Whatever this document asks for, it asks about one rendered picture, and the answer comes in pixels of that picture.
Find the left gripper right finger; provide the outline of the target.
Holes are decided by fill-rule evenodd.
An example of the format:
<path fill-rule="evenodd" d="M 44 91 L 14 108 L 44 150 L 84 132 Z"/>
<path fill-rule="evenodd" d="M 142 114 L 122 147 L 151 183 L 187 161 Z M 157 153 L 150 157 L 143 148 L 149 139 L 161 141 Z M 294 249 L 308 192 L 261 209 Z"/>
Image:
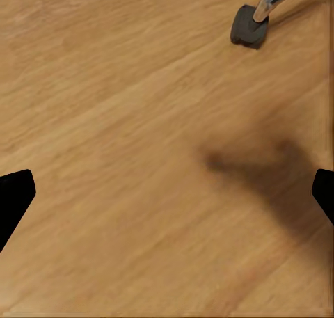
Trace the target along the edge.
<path fill-rule="evenodd" d="M 316 173 L 312 194 L 334 225 L 334 172 L 319 169 Z"/>

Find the swivel chair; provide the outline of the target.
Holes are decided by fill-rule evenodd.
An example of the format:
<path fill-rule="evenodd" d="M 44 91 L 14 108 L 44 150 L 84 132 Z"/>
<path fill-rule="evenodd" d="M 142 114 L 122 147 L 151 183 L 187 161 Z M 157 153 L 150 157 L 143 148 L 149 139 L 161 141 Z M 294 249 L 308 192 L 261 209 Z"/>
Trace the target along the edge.
<path fill-rule="evenodd" d="M 237 13 L 230 39 L 239 41 L 241 38 L 251 46 L 259 46 L 269 25 L 269 14 L 286 0 L 261 0 L 258 7 L 244 5 Z"/>

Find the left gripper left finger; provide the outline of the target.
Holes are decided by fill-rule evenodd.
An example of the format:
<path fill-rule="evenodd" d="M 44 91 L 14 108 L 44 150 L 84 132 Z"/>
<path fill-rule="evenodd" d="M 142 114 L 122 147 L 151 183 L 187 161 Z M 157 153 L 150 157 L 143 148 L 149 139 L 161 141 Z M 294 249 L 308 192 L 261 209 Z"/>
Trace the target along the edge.
<path fill-rule="evenodd" d="M 36 195 L 31 170 L 0 177 L 0 252 Z"/>

